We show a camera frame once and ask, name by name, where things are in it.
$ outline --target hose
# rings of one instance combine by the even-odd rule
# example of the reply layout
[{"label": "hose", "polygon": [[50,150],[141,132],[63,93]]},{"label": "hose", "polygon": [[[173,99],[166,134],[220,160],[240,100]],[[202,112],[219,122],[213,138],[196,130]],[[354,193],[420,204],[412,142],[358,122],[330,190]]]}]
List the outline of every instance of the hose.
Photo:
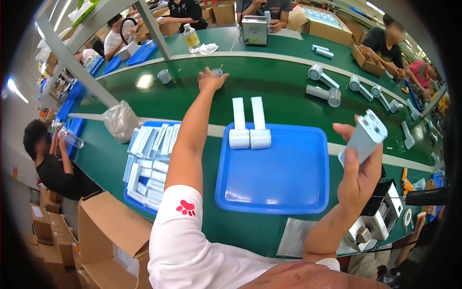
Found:
[{"label": "hose", "polygon": [[122,41],[125,43],[125,45],[128,45],[128,42],[127,42],[127,41],[125,40],[125,38],[123,37],[122,28],[123,28],[123,24],[124,24],[125,21],[127,21],[127,20],[132,20],[133,23],[135,23],[135,26],[138,25],[138,23],[135,21],[135,19],[130,18],[130,17],[125,18],[124,20],[122,20],[122,23],[120,23],[120,26],[119,26],[119,33],[120,33],[120,37],[122,38]]}]

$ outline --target white cloth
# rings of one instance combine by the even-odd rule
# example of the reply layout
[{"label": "white cloth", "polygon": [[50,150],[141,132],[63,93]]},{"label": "white cloth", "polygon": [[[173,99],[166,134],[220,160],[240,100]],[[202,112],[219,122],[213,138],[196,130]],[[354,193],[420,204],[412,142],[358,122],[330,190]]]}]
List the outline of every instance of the white cloth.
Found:
[{"label": "white cloth", "polygon": [[[175,185],[164,192],[149,241],[149,281],[154,289],[238,288],[281,263],[245,249],[210,243],[202,227],[202,197]],[[335,258],[317,262],[340,271]]]},{"label": "white cloth", "polygon": [[84,67],[87,66],[95,56],[100,55],[93,49],[84,49],[84,51],[82,51],[82,62],[84,63]]},{"label": "white cloth", "polygon": [[202,44],[201,47],[199,48],[199,53],[202,55],[209,55],[215,52],[217,49],[218,49],[218,45],[216,45],[215,43],[211,43],[207,45]]},{"label": "white cloth", "polygon": [[[135,27],[135,24],[129,20],[129,21],[125,21],[125,23],[123,24],[123,28],[122,28],[122,33],[124,35],[126,35],[128,33],[128,31],[130,30],[130,28],[133,28]],[[104,40],[104,54],[107,54],[109,51],[111,51],[112,49],[114,49],[115,46],[117,46],[117,44],[119,43],[119,41],[122,40],[122,37],[120,37],[120,33],[119,32],[114,32],[114,31],[109,31],[108,35],[106,36],[106,39]],[[135,36],[134,35],[130,35],[128,37],[128,39],[126,39],[126,41],[128,43],[130,42],[133,42],[135,41]],[[125,46],[125,43],[123,43],[120,48],[116,51],[119,52],[120,49],[122,47]]]}]

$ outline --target water bottle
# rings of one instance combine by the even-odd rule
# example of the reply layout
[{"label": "water bottle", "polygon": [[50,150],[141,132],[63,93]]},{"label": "water bottle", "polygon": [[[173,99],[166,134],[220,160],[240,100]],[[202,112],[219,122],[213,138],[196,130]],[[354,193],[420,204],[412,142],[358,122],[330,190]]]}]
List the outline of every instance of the water bottle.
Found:
[{"label": "water bottle", "polygon": [[67,130],[63,127],[60,131],[60,134],[61,133],[64,136],[64,140],[67,142],[67,144],[70,144],[76,148],[82,148],[84,146],[84,140],[78,136],[75,136],[70,130]]},{"label": "water bottle", "polygon": [[191,27],[191,24],[186,23],[184,25],[184,39],[186,40],[186,45],[188,46],[189,53],[196,53],[201,47],[201,42],[199,37],[197,37],[196,29]]}]

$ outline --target green workbench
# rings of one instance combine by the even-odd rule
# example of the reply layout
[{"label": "green workbench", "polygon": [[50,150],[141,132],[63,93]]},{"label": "green workbench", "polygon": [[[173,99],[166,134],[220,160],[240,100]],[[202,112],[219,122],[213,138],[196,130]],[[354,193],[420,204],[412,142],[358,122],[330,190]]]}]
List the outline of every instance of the green workbench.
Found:
[{"label": "green workbench", "polygon": [[[401,92],[400,86],[393,84],[387,76],[377,78],[359,69],[347,46],[334,43],[323,38],[302,34],[303,40],[281,36],[269,36],[268,46],[249,47],[242,44],[237,28],[215,28],[198,31],[203,43],[216,43],[219,50],[253,51],[279,53],[288,56],[302,57],[317,62],[351,71],[357,75],[372,80],[389,89],[396,95],[406,99],[408,96]],[[167,37],[172,54],[187,53],[187,47],[182,35]],[[335,53],[334,59],[316,55],[311,51],[312,44],[326,46]],[[161,55],[156,50],[150,60],[158,59]],[[342,92],[339,108],[330,107],[327,102],[307,96],[307,84],[327,88],[323,83],[307,80],[309,65],[292,61],[268,59],[255,56],[215,56],[192,57],[177,59],[169,62],[158,62],[108,75],[98,81],[118,100],[126,100],[139,117],[163,118],[182,120],[189,106],[194,101],[199,90],[197,87],[197,73],[205,66],[219,68],[230,73],[225,86],[217,91],[212,103],[210,124],[226,126],[233,122],[231,98],[244,97],[245,115],[247,121],[252,121],[250,97],[263,96],[265,117],[267,123],[294,124],[319,127],[327,135],[328,142],[345,145],[341,136],[332,130],[332,123],[349,123],[354,125],[354,114],[364,114],[371,108],[386,125],[389,136],[384,142],[384,154],[412,160],[417,163],[432,166],[431,152],[441,155],[441,145],[432,145],[426,121],[419,118],[412,122],[407,107],[391,114],[386,112],[378,100],[368,102],[358,92],[347,89],[349,78],[338,73],[327,71],[340,84]],[[104,66],[97,72],[101,74]],[[162,85],[156,75],[167,68],[175,82]],[[96,98],[87,96],[79,106],[73,108],[77,113],[103,113],[107,108]],[[401,122],[407,121],[416,144],[410,149],[404,148],[404,134]],[[123,172],[127,161],[127,144],[118,144],[103,122],[97,120],[85,121],[81,137],[85,141],[82,149],[78,150],[75,162],[82,170],[92,177],[100,186],[109,190],[119,200],[123,201],[122,182]],[[326,210],[317,215],[262,215],[226,211],[218,208],[214,200],[215,184],[221,149],[221,138],[207,138],[203,156],[204,170],[204,222],[203,232],[211,242],[230,244],[249,249],[263,256],[274,256],[277,252],[280,238],[284,231],[288,217],[303,220],[319,220],[337,201],[336,189],[341,181],[343,169],[336,155],[329,156],[330,167],[330,200]],[[387,179],[393,178],[400,183],[402,167],[384,165]],[[429,179],[431,173],[409,169],[408,179],[411,182],[421,178]],[[133,208],[149,220],[154,216],[142,210]],[[420,207],[411,207],[415,214]],[[402,238],[405,234],[402,216],[393,228],[389,238],[381,245]]]}]

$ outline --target red paw print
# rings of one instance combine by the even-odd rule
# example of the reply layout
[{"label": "red paw print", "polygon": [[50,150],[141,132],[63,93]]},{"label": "red paw print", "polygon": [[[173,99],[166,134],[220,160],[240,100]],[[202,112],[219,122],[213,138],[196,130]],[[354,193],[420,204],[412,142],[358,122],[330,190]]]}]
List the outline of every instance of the red paw print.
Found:
[{"label": "red paw print", "polygon": [[181,212],[183,215],[189,214],[190,216],[195,216],[196,213],[194,212],[194,204],[190,204],[185,200],[180,201],[181,206],[178,206],[176,210]]}]

